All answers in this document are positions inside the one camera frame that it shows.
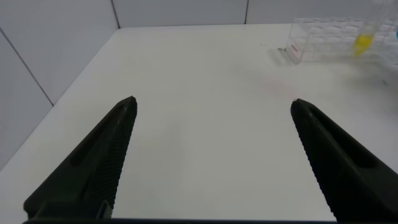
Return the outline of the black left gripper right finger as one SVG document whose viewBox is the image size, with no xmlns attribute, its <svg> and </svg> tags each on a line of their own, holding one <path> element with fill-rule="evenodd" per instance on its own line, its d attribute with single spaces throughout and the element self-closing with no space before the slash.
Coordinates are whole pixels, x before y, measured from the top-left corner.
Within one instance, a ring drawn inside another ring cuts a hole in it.
<svg viewBox="0 0 398 224">
<path fill-rule="evenodd" d="M 397 222 L 397 173 L 315 105 L 290 113 L 312 171 L 338 222 Z"/>
</svg>

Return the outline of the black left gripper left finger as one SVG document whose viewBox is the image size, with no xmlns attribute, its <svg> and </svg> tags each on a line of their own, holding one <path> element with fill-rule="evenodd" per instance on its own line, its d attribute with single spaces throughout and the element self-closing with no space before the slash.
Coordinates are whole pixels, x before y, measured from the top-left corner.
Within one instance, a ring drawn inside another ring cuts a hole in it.
<svg viewBox="0 0 398 224">
<path fill-rule="evenodd" d="M 111 218 L 136 116 L 133 96 L 118 102 L 24 202 L 28 218 Z"/>
</svg>

